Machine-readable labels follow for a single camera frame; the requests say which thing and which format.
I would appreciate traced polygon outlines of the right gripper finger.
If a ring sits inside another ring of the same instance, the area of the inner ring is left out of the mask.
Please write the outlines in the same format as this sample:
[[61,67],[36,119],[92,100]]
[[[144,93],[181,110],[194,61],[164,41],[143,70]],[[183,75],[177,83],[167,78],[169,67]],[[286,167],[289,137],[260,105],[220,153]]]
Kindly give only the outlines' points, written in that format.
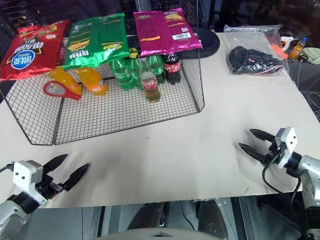
[[257,150],[255,150],[253,147],[243,144],[243,143],[238,143],[239,147],[250,157],[254,158],[258,162],[260,162],[262,165],[265,165],[265,156],[261,153],[259,153]]
[[258,139],[262,140],[262,141],[268,141],[270,143],[272,143],[274,140],[275,140],[275,136],[266,132],[266,131],[263,131],[263,130],[260,130],[260,129],[255,129],[255,128],[251,128],[249,129],[249,131]]

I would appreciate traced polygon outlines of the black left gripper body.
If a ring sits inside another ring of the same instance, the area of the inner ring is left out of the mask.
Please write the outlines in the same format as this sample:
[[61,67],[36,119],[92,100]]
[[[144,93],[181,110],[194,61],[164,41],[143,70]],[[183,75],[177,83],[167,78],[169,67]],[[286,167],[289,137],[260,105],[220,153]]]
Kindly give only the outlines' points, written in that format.
[[53,182],[53,178],[48,174],[42,174],[40,182],[35,184],[37,191],[46,199],[51,200],[57,194],[65,190],[62,183],[56,184]]

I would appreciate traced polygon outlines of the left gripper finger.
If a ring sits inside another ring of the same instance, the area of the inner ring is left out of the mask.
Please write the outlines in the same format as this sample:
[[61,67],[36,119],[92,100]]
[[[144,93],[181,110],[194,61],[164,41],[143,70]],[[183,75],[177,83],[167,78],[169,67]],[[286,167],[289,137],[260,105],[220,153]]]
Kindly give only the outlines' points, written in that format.
[[65,191],[70,191],[86,174],[89,169],[90,164],[86,163],[85,165],[79,167],[75,170],[70,176],[69,179],[62,184],[62,187]]
[[62,162],[67,158],[68,154],[61,154],[59,156],[54,157],[45,165],[43,165],[43,175],[47,175],[49,172],[54,171],[57,167],[59,167]]

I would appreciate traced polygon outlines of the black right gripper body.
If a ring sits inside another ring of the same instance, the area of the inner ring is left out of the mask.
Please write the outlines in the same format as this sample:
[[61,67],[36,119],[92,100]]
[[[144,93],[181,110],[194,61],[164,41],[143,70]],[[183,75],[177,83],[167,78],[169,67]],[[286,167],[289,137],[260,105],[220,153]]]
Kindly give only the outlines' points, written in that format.
[[288,156],[286,155],[287,144],[284,141],[279,141],[275,139],[274,136],[266,136],[265,141],[271,143],[269,147],[269,152],[264,157],[264,164],[284,164],[288,163]]

